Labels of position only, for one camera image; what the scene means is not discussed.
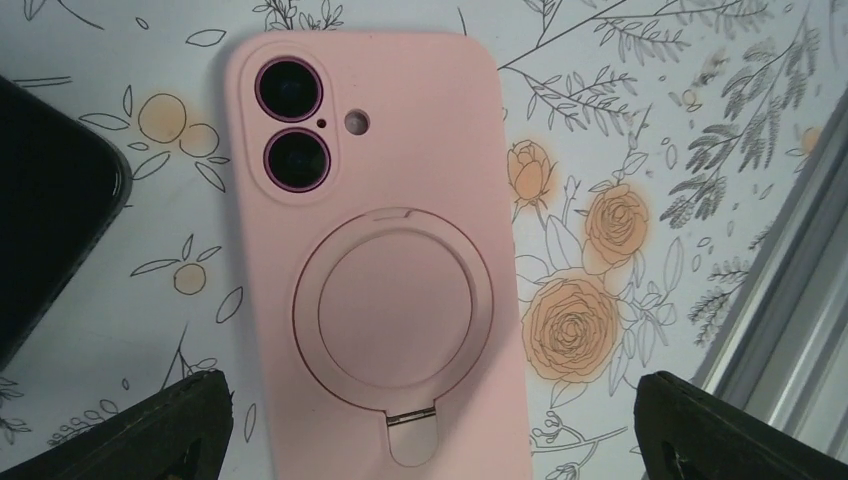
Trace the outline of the pink phone case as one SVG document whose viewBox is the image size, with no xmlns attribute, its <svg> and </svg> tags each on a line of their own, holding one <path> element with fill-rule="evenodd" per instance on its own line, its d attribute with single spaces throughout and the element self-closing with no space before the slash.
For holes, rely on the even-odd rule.
<svg viewBox="0 0 848 480">
<path fill-rule="evenodd" d="M 266 32 L 223 94 L 276 477 L 530 478 L 487 49 Z"/>
</svg>

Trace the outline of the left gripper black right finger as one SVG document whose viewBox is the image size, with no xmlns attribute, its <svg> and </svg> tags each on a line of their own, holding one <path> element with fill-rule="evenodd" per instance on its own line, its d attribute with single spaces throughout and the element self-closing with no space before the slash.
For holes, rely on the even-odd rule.
<svg viewBox="0 0 848 480">
<path fill-rule="evenodd" d="M 634 431 L 649 480 L 847 477 L 846 464 L 667 371 L 640 378 Z"/>
</svg>

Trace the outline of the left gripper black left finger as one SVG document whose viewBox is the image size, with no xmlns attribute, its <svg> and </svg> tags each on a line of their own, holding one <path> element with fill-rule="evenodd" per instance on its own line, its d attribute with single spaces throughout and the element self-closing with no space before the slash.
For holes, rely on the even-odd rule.
<svg viewBox="0 0 848 480">
<path fill-rule="evenodd" d="M 225 374 L 200 371 L 1 477 L 217 479 L 233 425 Z"/>
</svg>

